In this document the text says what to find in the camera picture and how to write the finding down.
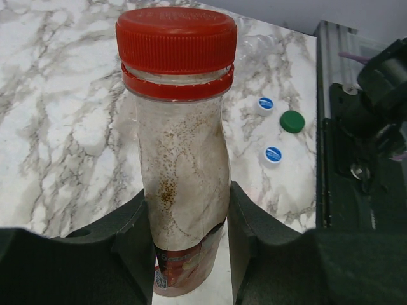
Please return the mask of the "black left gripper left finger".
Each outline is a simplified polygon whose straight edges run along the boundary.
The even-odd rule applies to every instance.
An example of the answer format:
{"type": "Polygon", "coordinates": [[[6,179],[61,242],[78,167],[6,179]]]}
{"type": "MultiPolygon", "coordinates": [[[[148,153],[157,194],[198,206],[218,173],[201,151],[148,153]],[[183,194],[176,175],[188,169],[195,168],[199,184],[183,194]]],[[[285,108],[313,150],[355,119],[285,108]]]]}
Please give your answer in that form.
{"type": "Polygon", "coordinates": [[[134,198],[65,238],[1,230],[1,304],[151,304],[153,242],[134,198]]]}

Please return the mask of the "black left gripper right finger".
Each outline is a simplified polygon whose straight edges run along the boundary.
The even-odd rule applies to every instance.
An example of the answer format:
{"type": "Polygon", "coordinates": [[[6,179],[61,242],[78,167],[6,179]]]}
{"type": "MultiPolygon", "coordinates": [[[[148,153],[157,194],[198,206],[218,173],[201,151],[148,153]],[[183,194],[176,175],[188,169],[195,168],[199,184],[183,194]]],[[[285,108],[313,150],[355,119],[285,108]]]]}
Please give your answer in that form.
{"type": "Polygon", "coordinates": [[[406,303],[403,233],[299,233],[233,183],[228,240],[235,304],[406,303]]]}

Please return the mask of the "clear bottle red label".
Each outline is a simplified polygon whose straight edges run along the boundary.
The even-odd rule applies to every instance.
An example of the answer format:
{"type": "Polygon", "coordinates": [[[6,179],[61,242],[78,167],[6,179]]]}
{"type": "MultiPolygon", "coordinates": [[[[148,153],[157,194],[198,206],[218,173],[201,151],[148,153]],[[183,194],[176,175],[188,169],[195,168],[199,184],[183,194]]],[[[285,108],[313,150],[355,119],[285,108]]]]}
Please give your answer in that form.
{"type": "Polygon", "coordinates": [[[177,297],[210,275],[230,201],[222,97],[233,67],[203,74],[153,74],[123,66],[135,96],[137,139],[158,261],[153,290],[177,297]]]}

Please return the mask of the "clear plastic bottle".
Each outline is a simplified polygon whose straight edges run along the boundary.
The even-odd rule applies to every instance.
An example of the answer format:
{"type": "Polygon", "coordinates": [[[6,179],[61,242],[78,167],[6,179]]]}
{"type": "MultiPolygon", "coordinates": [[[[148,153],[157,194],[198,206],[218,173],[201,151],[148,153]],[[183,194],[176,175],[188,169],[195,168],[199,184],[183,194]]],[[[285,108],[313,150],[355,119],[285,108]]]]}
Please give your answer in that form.
{"type": "Polygon", "coordinates": [[[252,34],[252,20],[248,17],[234,17],[238,27],[237,50],[234,64],[260,65],[271,57],[287,60],[289,39],[295,31],[274,26],[271,34],[252,34]]]}

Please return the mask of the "red bottle cap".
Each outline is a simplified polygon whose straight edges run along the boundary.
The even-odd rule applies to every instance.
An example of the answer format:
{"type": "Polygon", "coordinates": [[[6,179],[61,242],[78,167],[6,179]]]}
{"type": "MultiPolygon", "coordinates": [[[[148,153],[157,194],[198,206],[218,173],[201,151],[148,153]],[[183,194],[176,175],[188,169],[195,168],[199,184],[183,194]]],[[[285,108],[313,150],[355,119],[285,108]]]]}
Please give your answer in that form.
{"type": "Polygon", "coordinates": [[[116,22],[121,61],[156,74],[203,74],[235,59],[237,25],[212,10],[155,7],[126,11],[116,22]]]}

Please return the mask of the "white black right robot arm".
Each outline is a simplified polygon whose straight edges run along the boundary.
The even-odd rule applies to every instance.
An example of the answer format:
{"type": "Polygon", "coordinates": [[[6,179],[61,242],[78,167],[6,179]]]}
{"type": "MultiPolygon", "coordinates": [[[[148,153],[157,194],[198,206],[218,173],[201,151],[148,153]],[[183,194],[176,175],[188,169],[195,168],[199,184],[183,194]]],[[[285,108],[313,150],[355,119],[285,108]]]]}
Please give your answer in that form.
{"type": "Polygon", "coordinates": [[[367,58],[340,52],[364,65],[357,76],[359,100],[348,106],[341,125],[352,136],[374,142],[379,156],[406,158],[406,39],[367,58]]]}

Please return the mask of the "green bottle cap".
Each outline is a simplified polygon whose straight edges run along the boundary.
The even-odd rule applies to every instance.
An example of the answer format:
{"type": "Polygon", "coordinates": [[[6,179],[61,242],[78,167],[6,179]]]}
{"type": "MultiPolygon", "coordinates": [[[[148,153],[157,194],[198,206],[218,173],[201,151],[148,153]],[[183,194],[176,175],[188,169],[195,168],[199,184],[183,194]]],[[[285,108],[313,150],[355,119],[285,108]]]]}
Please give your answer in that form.
{"type": "Polygon", "coordinates": [[[289,133],[300,133],[305,127],[304,117],[297,111],[288,110],[279,119],[280,126],[289,133]]]}

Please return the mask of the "blue white cap left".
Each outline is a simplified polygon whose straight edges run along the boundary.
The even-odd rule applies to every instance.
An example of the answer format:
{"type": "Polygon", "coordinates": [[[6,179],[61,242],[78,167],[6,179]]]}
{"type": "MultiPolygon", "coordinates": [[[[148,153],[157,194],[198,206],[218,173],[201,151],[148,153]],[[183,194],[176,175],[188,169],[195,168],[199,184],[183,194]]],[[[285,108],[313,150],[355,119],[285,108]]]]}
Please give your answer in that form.
{"type": "Polygon", "coordinates": [[[268,146],[263,149],[262,158],[268,165],[276,165],[282,161],[282,152],[275,146],[268,146]]]}

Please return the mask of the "blue white cap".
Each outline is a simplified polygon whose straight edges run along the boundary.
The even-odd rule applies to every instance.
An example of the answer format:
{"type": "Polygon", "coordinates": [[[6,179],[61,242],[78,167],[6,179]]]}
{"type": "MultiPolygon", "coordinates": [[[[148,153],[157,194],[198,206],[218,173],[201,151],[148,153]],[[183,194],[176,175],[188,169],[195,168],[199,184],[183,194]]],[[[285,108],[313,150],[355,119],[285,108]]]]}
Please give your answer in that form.
{"type": "Polygon", "coordinates": [[[276,165],[282,161],[282,152],[275,146],[268,146],[263,149],[262,158],[268,165],[276,165]]]}
{"type": "Polygon", "coordinates": [[[260,116],[269,116],[273,109],[273,100],[268,97],[261,97],[255,103],[255,110],[260,116]]]}

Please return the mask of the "blue white cap right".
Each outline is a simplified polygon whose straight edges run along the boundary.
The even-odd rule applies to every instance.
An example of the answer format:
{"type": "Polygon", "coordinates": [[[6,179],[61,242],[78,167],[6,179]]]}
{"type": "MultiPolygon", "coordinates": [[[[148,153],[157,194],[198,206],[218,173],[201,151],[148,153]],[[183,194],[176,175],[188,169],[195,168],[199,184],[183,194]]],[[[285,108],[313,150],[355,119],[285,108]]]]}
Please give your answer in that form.
{"type": "Polygon", "coordinates": [[[273,100],[268,97],[261,97],[255,103],[255,110],[260,116],[269,116],[273,109],[273,100]]]}

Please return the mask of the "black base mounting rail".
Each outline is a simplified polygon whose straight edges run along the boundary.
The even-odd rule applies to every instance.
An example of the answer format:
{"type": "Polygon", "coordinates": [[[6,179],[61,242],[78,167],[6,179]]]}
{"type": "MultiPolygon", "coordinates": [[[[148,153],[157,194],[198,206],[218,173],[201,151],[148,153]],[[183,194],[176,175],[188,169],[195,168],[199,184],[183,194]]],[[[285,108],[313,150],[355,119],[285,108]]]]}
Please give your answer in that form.
{"type": "Polygon", "coordinates": [[[330,118],[324,118],[324,174],[319,207],[324,227],[406,232],[406,165],[390,160],[376,142],[387,129],[361,90],[333,83],[330,118]]]}

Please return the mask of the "aluminium extrusion rail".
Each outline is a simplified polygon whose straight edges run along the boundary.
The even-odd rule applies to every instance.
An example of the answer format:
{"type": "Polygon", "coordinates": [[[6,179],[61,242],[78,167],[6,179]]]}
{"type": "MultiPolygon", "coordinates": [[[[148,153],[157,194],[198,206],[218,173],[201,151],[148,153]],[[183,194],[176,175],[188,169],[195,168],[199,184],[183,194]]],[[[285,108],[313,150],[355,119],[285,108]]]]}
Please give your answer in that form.
{"type": "Polygon", "coordinates": [[[333,153],[327,152],[332,142],[331,86],[340,88],[340,95],[357,95],[356,67],[351,59],[340,57],[340,52],[356,50],[357,30],[328,21],[320,21],[317,37],[317,195],[316,226],[338,229],[374,229],[375,215],[368,198],[357,188],[354,176],[338,176],[345,183],[351,197],[335,205],[333,188],[329,183],[337,177],[333,153]]]}

